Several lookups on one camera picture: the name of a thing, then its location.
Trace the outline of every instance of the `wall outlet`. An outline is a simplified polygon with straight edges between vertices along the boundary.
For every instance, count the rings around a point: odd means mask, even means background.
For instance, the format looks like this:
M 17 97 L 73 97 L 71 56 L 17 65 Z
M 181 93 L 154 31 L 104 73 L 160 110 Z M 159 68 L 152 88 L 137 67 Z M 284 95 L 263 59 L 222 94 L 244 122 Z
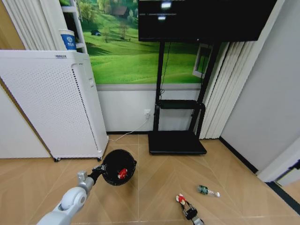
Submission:
M 145 109 L 144 110 L 144 115 L 146 116 L 146 119 L 149 119 L 149 117 L 150 117 L 150 109 Z

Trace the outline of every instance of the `white air purifier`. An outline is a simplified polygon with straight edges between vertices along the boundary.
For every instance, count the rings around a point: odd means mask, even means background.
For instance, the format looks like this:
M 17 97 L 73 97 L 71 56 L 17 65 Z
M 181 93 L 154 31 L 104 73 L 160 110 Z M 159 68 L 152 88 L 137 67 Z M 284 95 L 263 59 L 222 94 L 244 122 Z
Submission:
M 2 50 L 0 68 L 54 160 L 101 159 L 108 138 L 87 54 Z

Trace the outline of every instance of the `wooden floor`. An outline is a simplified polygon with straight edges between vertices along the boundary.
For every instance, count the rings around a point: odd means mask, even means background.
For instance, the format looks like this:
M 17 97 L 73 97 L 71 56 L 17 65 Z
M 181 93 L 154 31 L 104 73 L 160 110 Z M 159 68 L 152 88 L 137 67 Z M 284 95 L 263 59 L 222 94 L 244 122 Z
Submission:
M 175 196 L 182 193 L 206 225 L 299 225 L 300 217 L 252 174 L 219 140 L 205 140 L 205 156 L 151 156 L 146 135 L 110 142 L 137 160 L 132 179 L 110 186 L 99 178 L 74 224 L 188 225 Z M 35 224 L 76 186 L 76 173 L 96 159 L 0 160 L 0 224 Z M 197 193 L 208 186 L 220 198 Z
M 300 180 L 286 185 L 282 189 L 300 204 Z

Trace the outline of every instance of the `black tv stand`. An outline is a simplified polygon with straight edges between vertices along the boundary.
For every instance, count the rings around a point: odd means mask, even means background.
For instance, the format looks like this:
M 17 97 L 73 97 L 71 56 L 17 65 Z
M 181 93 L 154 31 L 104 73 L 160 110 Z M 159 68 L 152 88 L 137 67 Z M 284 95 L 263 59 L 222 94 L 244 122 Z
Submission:
M 165 42 L 159 45 L 159 58 L 156 82 L 156 98 L 153 131 L 148 134 L 149 152 L 151 154 L 206 154 L 206 149 L 199 141 L 199 135 L 205 114 L 205 105 L 202 103 L 204 94 L 210 79 L 211 72 L 217 59 L 220 49 L 220 42 L 213 45 L 210 61 L 208 63 L 204 80 L 197 100 L 164 100 L 159 99 L 161 91 L 161 78 L 164 62 Z M 159 112 L 160 109 L 193 109 L 192 119 L 188 130 L 183 131 L 159 131 Z M 196 134 L 194 133 L 197 118 L 199 116 Z

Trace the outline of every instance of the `cup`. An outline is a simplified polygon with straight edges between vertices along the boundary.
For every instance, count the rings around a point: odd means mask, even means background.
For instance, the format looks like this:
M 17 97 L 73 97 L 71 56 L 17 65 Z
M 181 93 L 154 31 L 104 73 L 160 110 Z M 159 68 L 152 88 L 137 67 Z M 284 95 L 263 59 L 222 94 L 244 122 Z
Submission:
M 75 36 L 74 31 L 67 30 L 67 29 L 60 29 L 60 35 L 62 40 L 64 41 L 64 44 L 66 46 L 66 49 L 68 51 L 76 52 L 76 43 L 75 43 Z

